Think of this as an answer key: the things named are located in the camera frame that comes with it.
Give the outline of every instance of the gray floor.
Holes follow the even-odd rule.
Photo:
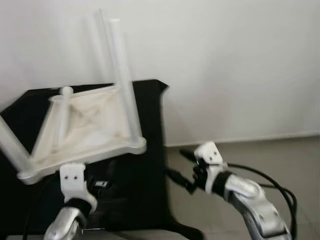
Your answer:
[[[298,240],[320,239],[320,138],[218,144],[223,160],[257,168],[292,190],[298,200]],[[192,163],[182,158],[179,148],[167,150],[168,166],[192,178]],[[256,175],[234,170],[241,176],[265,182]],[[202,230],[208,240],[249,240],[247,228],[237,211],[218,196],[197,190],[189,195],[167,181],[171,211],[176,219]],[[278,191],[267,189],[267,198],[274,203],[287,224],[288,207]],[[127,231],[127,239],[183,240],[184,237],[163,230]],[[86,233],[88,240],[120,240],[113,233]]]

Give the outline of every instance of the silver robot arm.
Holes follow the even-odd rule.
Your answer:
[[[87,188],[85,168],[82,163],[66,163],[60,167],[64,207],[46,230],[44,240],[79,240],[82,238],[87,218],[97,208],[97,199]]]
[[[217,194],[242,215],[252,240],[292,240],[285,221],[275,206],[266,198],[265,191],[256,182],[228,171],[214,142],[200,145],[194,152],[181,152],[196,162],[194,183],[179,172],[167,169],[167,175],[189,193],[196,188],[208,195]]]

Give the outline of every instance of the baseboard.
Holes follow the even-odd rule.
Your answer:
[[[275,134],[275,135],[258,136],[258,137],[230,137],[230,138],[208,139],[208,140],[201,140],[201,141],[189,141],[189,142],[187,141],[187,142],[168,143],[168,144],[165,143],[164,146],[167,148],[172,148],[172,147],[181,147],[181,146],[200,145],[207,141],[214,141],[217,144],[224,144],[224,143],[268,141],[268,140],[292,139],[292,138],[306,138],[306,137],[315,137],[315,136],[320,136],[319,130]]]

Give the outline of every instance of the black cable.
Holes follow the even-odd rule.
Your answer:
[[[55,177],[58,176],[57,173],[48,176],[46,178],[46,181],[42,184],[40,190],[38,191],[37,195],[35,196],[32,205],[29,208],[28,214],[25,218],[24,227],[23,227],[23,234],[22,234],[22,240],[28,239],[28,229],[29,229],[29,223],[32,215],[34,214],[34,211],[36,207],[38,206],[39,200],[41,199],[43,193],[45,192],[47,186],[55,179]]]
[[[239,165],[239,164],[234,164],[234,163],[228,163],[228,167],[231,168],[238,168],[238,169],[245,169],[251,172],[254,172],[262,177],[264,177],[265,179],[267,179],[268,181],[270,181],[279,191],[280,193],[283,195],[286,203],[288,204],[289,207],[289,211],[290,211],[290,215],[291,215],[291,225],[290,225],[290,233],[291,233],[291,237],[292,240],[296,240],[297,239],[297,218],[296,218],[296,213],[295,213],[295,209],[294,209],[294,204],[291,202],[290,198],[288,197],[286,191],[284,190],[284,188],[282,186],[280,186],[274,179],[272,179],[270,176],[266,175],[265,173],[256,170],[252,167],[248,167],[248,166],[243,166],[243,165]],[[296,197],[294,196],[292,198],[293,202],[295,202]]]

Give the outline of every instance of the black table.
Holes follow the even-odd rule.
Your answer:
[[[72,86],[75,93],[108,86],[93,84]],[[202,233],[184,226],[172,217],[165,182],[161,96],[167,85],[158,80],[135,81],[133,89],[142,135],[147,151],[141,155],[125,154],[87,166],[96,180],[111,180],[104,190],[97,210],[90,216],[88,228],[107,231],[164,229],[202,240]],[[58,88],[33,89],[23,94],[1,115],[31,153],[50,105],[48,98],[59,94]],[[24,185],[17,171],[0,151],[1,224],[0,235],[21,235],[31,204],[44,181]],[[59,178],[46,188],[30,219],[29,234],[43,234],[64,203]]]

